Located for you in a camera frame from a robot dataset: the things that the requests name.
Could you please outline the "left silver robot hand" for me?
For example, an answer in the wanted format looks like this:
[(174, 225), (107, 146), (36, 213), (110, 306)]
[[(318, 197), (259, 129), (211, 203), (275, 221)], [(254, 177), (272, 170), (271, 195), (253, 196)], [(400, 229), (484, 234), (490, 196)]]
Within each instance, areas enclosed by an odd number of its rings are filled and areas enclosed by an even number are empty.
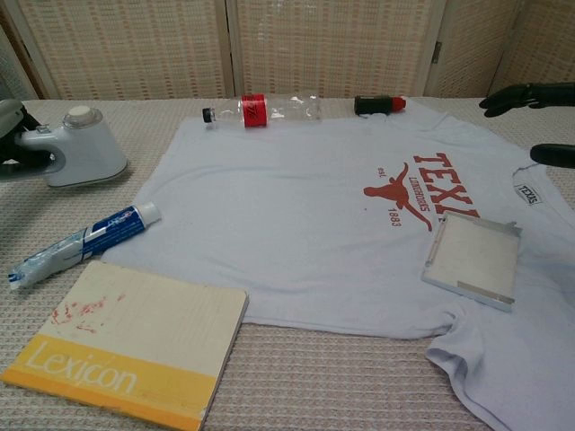
[(1, 100), (1, 179), (42, 174), (51, 164), (51, 153), (31, 150), (21, 144), (24, 132), (40, 123), (15, 99)]

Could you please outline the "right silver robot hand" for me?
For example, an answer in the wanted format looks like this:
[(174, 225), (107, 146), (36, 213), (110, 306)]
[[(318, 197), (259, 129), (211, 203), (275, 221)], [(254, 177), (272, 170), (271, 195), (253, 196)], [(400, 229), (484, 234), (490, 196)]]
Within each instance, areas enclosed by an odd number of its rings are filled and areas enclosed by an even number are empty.
[[(503, 115), (512, 109), (529, 107), (573, 107), (574, 82), (552, 84), (513, 84), (479, 102), (486, 118)], [(538, 144), (529, 152), (530, 158), (546, 166), (574, 169), (574, 145)]]

